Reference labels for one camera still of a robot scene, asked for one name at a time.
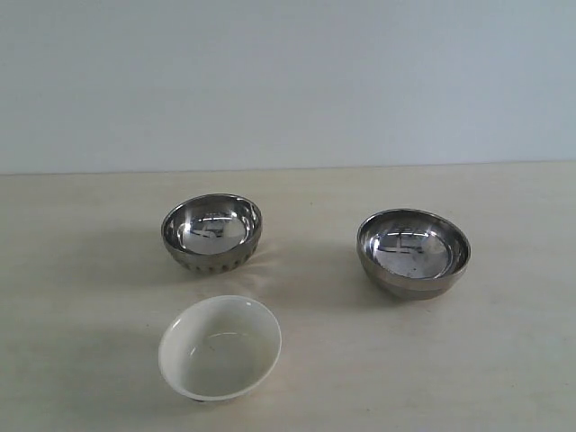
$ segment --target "white ceramic bowl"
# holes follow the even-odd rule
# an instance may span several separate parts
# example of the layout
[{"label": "white ceramic bowl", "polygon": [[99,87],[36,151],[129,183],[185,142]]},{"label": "white ceramic bowl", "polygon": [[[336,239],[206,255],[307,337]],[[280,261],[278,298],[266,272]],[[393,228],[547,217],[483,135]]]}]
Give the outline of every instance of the white ceramic bowl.
[{"label": "white ceramic bowl", "polygon": [[170,324],[158,363],[176,392],[224,401],[257,387],[274,368],[281,345],[280,326],[266,306],[222,295],[199,301]]}]

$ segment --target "wall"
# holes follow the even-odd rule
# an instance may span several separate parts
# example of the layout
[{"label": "wall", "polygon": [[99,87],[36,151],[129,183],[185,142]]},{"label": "wall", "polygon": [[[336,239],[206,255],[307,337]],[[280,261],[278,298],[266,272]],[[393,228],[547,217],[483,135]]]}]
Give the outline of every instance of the wall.
[{"label": "wall", "polygon": [[0,172],[576,158],[576,2],[3,0]]}]

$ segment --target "bowl rim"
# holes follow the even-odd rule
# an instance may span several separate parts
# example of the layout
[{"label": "bowl rim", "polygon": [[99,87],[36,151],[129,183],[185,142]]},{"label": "bowl rim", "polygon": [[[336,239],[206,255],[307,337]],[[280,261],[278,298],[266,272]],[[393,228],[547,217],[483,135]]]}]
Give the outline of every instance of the bowl rim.
[{"label": "bowl rim", "polygon": [[[428,217],[432,217],[435,219],[438,219],[439,221],[442,221],[446,224],[448,224],[450,226],[451,229],[453,229],[454,231],[456,231],[461,238],[463,239],[463,244],[466,247],[466,251],[468,252],[466,259],[464,260],[464,262],[462,263],[462,265],[460,266],[460,268],[458,270],[456,270],[453,273],[450,274],[442,274],[440,276],[435,276],[435,277],[408,277],[405,276],[403,274],[398,274],[398,273],[394,273],[392,270],[390,270],[387,267],[384,267],[383,265],[381,265],[380,263],[376,263],[374,262],[364,251],[363,247],[360,247],[361,245],[361,241],[360,241],[360,237],[364,231],[365,226],[370,223],[372,220],[374,220],[375,218],[382,216],[384,214],[387,213],[395,213],[395,212],[412,212],[412,213],[416,213],[416,214],[423,214],[426,215]],[[451,222],[450,220],[443,218],[442,216],[439,216],[435,213],[433,213],[432,211],[426,211],[426,210],[420,210],[420,209],[411,209],[411,208],[406,208],[406,207],[401,207],[401,208],[397,208],[397,209],[389,209],[389,210],[382,210],[382,211],[377,211],[376,213],[372,214],[371,216],[369,216],[368,218],[366,218],[364,220],[364,222],[362,222],[360,224],[360,226],[358,227],[358,231],[356,233],[356,248],[362,253],[362,256],[369,259],[370,262],[374,263],[376,266],[378,266],[379,268],[381,268],[382,270],[390,273],[391,275],[394,275],[395,277],[399,277],[400,279],[404,279],[406,281],[441,281],[445,278],[448,277],[454,277],[454,276],[458,276],[460,274],[462,274],[465,270],[466,267],[468,266],[468,263],[470,262],[470,256],[472,255],[472,248],[470,246],[470,241],[468,240],[468,238],[466,237],[466,235],[464,234],[464,232],[459,229],[453,222]]]},{"label": "bowl rim", "polygon": [[200,200],[202,198],[208,198],[208,197],[223,197],[223,198],[230,198],[230,199],[234,199],[234,200],[240,199],[242,201],[245,201],[246,203],[250,204],[256,210],[256,214],[257,214],[258,219],[260,221],[260,229],[262,229],[262,225],[263,225],[262,212],[260,211],[260,208],[253,201],[249,200],[248,198],[245,198],[244,196],[235,195],[234,193],[205,193],[204,195],[194,196],[192,198],[187,199],[186,201],[180,202],[176,207],[174,207],[171,211],[169,211],[168,214],[164,217],[164,219],[162,220],[162,223],[160,224],[160,236],[162,236],[162,240],[164,241],[165,244],[168,244],[172,249],[177,250],[178,252],[181,252],[181,253],[186,254],[186,255],[194,256],[194,257],[223,257],[223,256],[229,254],[230,252],[236,250],[237,248],[240,248],[241,246],[247,244],[251,239],[254,239],[257,236],[257,229],[255,229],[255,231],[254,231],[255,234],[248,237],[246,239],[246,241],[244,241],[242,243],[238,243],[234,247],[232,247],[228,250],[225,250],[223,252],[219,252],[217,254],[199,254],[197,252],[193,252],[193,251],[188,250],[188,249],[181,249],[179,247],[174,247],[170,243],[168,243],[166,236],[164,235],[164,230],[165,230],[166,225],[168,224],[168,221],[174,215],[174,213],[178,212],[182,207],[184,207],[188,203],[191,203],[191,202],[196,201],[196,200]]},{"label": "bowl rim", "polygon": [[[224,394],[221,396],[205,396],[205,395],[201,395],[201,394],[197,394],[197,393],[192,393],[191,391],[188,391],[187,389],[178,385],[177,383],[169,380],[166,373],[165,373],[165,368],[162,364],[162,351],[163,351],[164,345],[166,344],[168,335],[174,330],[174,328],[176,327],[176,325],[178,324],[180,319],[186,313],[189,313],[189,310],[197,308],[199,305],[206,306],[207,304],[212,303],[212,302],[220,302],[222,300],[233,300],[233,299],[234,300],[241,300],[243,302],[250,302],[250,303],[256,305],[258,308],[262,309],[265,313],[267,313],[273,319],[273,323],[275,324],[276,330],[278,331],[278,348],[276,349],[276,355],[274,357],[274,360],[268,366],[268,368],[265,370],[265,372],[262,373],[262,375],[257,380],[252,382],[249,386],[244,387],[243,389],[241,389],[239,391]],[[195,401],[206,401],[206,402],[209,402],[209,401],[227,401],[230,399],[237,398],[238,396],[242,396],[244,394],[247,394],[249,392],[252,392],[258,385],[260,385],[262,383],[262,381],[265,380],[268,377],[268,375],[272,372],[272,370],[275,368],[276,364],[278,363],[278,359],[280,358],[281,351],[282,351],[282,330],[280,328],[280,323],[278,322],[278,318],[263,303],[261,303],[260,301],[251,299],[249,297],[243,296],[243,295],[216,295],[216,296],[210,297],[208,299],[200,300],[200,301],[188,306],[186,309],[184,309],[182,312],[180,312],[170,322],[170,324],[168,325],[168,327],[164,331],[162,338],[160,339],[160,343],[158,344],[158,368],[160,369],[160,374],[162,375],[162,378],[164,378],[164,381],[166,381],[166,383],[170,386],[170,388],[172,390],[181,394],[182,396],[193,399]]]}]

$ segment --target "white table surface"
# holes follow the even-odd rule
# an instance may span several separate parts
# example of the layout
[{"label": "white table surface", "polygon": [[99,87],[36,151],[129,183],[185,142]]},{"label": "white table surface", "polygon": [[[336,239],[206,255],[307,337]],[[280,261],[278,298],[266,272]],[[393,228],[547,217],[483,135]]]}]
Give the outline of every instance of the white table surface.
[{"label": "white table surface", "polygon": [[[240,269],[197,277],[159,224],[184,199],[242,194],[264,234]],[[0,430],[555,431],[576,425],[576,164],[1,176]],[[437,212],[466,275],[400,303],[366,279],[356,229]],[[158,372],[167,324],[236,293],[283,353],[247,397],[198,404]]]}]

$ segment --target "metal bowl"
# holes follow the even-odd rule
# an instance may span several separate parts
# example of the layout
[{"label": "metal bowl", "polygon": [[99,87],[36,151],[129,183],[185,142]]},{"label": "metal bowl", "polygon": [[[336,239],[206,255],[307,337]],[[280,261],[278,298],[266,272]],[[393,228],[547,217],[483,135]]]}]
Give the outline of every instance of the metal bowl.
[{"label": "metal bowl", "polygon": [[369,217],[358,229],[356,250],[368,276],[404,300],[445,293],[464,274],[471,253],[453,223],[412,209]]},{"label": "metal bowl", "polygon": [[262,234],[262,213],[241,196],[203,195],[175,207],[162,222],[162,239],[182,266],[220,273],[246,262]]}]

